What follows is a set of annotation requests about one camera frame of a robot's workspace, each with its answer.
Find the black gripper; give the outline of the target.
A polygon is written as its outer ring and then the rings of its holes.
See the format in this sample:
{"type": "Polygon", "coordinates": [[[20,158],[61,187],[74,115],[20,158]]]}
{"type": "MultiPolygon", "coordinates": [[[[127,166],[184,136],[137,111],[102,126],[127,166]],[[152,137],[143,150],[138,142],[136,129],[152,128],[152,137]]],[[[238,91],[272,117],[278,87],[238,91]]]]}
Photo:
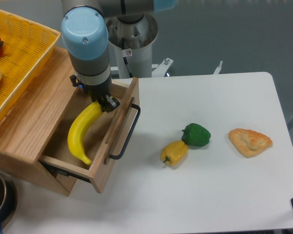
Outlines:
{"type": "Polygon", "coordinates": [[[71,75],[70,80],[73,87],[80,87],[86,95],[91,97],[92,102],[99,101],[102,112],[109,113],[120,106],[120,102],[110,95],[111,76],[106,81],[96,85],[82,83],[76,75],[71,75]]]}

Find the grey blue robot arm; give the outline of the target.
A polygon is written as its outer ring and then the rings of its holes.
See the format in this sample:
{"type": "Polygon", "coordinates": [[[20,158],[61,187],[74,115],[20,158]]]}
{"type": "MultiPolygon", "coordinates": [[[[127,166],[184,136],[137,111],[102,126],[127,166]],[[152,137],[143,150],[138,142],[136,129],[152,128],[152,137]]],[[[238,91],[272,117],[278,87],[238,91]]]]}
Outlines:
{"type": "Polygon", "coordinates": [[[158,36],[154,12],[172,9],[173,0],[64,0],[62,39],[74,75],[71,82],[104,112],[119,106],[110,93],[109,46],[120,78],[152,75],[152,45],[158,36]]]}

